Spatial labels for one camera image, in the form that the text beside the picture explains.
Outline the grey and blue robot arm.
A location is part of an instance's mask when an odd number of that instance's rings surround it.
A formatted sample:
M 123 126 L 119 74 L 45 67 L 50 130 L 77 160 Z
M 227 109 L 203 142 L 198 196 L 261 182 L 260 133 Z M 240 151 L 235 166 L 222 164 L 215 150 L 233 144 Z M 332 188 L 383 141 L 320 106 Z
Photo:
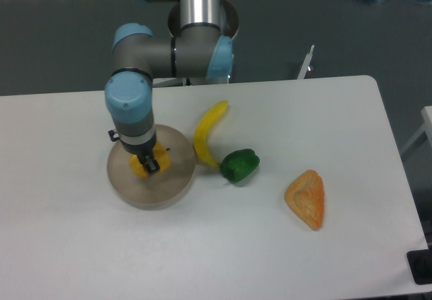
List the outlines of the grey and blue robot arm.
M 232 40 L 222 34 L 222 0 L 178 1 L 180 35 L 156 39 L 137 23 L 115 32 L 113 72 L 105 85 L 105 104 L 115 125 L 109 135 L 136 155 L 150 175 L 160 170 L 153 149 L 157 142 L 152 89 L 156 78 L 226 78 L 232 71 Z

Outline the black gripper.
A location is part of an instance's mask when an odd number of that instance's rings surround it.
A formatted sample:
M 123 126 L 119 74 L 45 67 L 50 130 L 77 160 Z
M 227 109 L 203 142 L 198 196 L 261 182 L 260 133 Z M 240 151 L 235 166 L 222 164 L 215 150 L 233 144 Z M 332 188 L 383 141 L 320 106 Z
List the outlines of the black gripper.
M 159 163 L 153 156 L 153 148 L 157 142 L 155 129 L 109 130 L 108 135 L 113 142 L 119 141 L 124 149 L 144 160 L 144 169 L 148 174 L 160 171 Z

